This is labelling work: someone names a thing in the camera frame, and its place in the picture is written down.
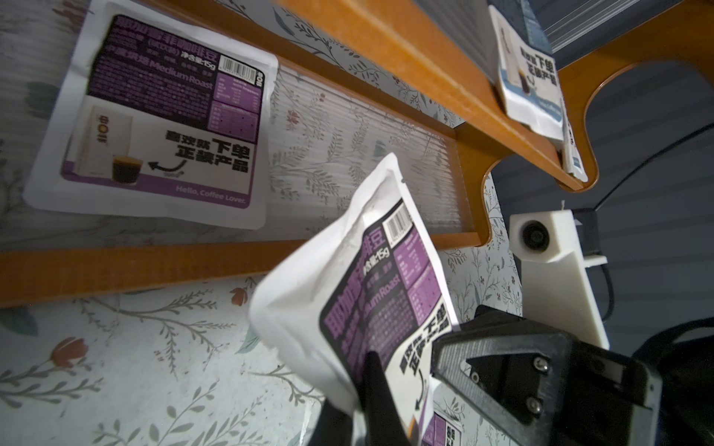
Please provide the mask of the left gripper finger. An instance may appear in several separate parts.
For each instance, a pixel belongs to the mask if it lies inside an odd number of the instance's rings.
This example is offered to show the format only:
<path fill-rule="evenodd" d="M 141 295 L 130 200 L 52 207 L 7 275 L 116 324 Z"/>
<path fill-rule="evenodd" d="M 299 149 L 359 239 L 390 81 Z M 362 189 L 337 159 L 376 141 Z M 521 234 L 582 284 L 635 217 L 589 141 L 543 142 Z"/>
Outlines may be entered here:
<path fill-rule="evenodd" d="M 324 403 L 308 446 L 351 446 L 353 419 L 329 401 Z"/>

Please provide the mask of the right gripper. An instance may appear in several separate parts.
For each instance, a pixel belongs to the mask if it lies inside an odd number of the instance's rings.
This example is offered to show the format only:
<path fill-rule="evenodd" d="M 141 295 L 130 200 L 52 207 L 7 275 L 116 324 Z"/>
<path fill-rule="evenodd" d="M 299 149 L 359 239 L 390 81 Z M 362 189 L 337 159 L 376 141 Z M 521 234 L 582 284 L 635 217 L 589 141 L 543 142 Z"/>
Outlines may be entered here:
<path fill-rule="evenodd" d="M 496 308 L 436 339 L 434 376 L 519 445 L 653 445 L 653 368 Z M 381 360 L 366 355 L 366 445 L 409 445 Z"/>

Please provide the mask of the purple coffee bag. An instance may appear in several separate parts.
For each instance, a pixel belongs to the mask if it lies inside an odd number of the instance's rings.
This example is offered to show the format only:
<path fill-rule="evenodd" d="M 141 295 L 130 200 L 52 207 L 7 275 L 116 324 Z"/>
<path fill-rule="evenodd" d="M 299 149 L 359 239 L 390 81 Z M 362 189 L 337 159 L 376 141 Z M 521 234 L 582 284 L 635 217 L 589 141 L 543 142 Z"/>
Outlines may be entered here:
<path fill-rule="evenodd" d="M 463 429 L 457 421 L 435 411 L 425 434 L 423 446 L 461 446 Z"/>
<path fill-rule="evenodd" d="M 289 369 L 353 419 L 351 445 L 366 444 L 362 382 L 375 351 L 409 445 L 421 444 L 437 385 L 432 346 L 457 315 L 395 154 L 366 177 L 342 217 L 258 284 L 248 315 Z"/>

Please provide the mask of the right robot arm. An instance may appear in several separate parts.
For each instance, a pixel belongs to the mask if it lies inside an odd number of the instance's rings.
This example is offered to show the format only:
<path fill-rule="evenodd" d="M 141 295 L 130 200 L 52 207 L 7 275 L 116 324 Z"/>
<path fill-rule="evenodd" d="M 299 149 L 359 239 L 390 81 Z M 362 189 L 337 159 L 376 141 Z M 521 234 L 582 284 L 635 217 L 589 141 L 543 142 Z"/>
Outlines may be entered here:
<path fill-rule="evenodd" d="M 712 319 L 649 338 L 632 356 L 481 306 L 433 345 L 431 370 L 520 445 L 710 445 Z"/>

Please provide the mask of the wooden two-tier shelf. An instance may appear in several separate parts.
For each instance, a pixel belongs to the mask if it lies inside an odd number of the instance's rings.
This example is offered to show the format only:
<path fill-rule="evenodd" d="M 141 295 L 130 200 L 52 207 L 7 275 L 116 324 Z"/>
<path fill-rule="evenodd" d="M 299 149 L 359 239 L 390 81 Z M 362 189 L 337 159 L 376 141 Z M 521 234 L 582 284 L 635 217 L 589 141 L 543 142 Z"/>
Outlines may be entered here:
<path fill-rule="evenodd" d="M 488 174 L 555 147 L 412 1 L 5 1 L 1 305 L 264 274 L 396 156 L 437 250 Z"/>

